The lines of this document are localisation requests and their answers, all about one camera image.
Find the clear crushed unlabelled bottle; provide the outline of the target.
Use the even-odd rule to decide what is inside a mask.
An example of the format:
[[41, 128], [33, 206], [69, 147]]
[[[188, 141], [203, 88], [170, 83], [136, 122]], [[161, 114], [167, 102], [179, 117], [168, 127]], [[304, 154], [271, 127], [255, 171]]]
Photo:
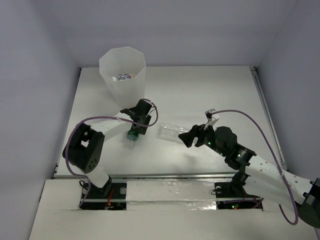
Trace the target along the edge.
[[162, 140], [183, 144], [183, 141], [179, 138], [179, 135], [189, 131], [190, 128], [187, 127], [170, 123], [161, 123], [158, 130], [158, 137]]

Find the clear bottle green label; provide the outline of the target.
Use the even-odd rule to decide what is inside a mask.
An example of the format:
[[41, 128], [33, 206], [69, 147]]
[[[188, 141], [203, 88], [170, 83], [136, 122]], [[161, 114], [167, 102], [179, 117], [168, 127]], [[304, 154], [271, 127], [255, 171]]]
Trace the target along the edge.
[[133, 149], [139, 139], [139, 133], [134, 130], [129, 130], [127, 132], [126, 138], [124, 140], [124, 146], [128, 149]]

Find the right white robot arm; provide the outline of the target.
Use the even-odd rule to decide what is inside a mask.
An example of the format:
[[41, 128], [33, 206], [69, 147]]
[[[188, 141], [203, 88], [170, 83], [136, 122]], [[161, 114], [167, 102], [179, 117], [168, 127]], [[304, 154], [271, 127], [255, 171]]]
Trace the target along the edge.
[[306, 224], [320, 227], [320, 180], [299, 177], [257, 155], [238, 143], [229, 127], [194, 125], [178, 135], [187, 148], [207, 146], [224, 157], [225, 163], [237, 173], [230, 183], [235, 196], [254, 195], [297, 212]]

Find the clear bottle orange blue label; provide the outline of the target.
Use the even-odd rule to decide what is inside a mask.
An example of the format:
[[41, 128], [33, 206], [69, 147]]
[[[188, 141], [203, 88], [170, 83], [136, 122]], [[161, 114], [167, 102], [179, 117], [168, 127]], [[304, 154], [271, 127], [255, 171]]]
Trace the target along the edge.
[[125, 80], [134, 79], [135, 77], [136, 77], [135, 74], [121, 73], [121, 74], [118, 74], [117, 76], [111, 76], [110, 79], [116, 82], [116, 81], [125, 81]]

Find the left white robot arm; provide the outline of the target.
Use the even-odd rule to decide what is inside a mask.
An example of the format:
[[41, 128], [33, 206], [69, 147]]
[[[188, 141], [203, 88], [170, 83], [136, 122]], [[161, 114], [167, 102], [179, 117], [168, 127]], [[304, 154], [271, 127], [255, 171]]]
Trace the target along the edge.
[[114, 116], [88, 117], [74, 127], [62, 157], [73, 176], [86, 179], [86, 196], [93, 190], [104, 198], [112, 190], [112, 178], [98, 166], [104, 143], [122, 133], [145, 135], [158, 118], [156, 105], [142, 98], [136, 106], [122, 109]]

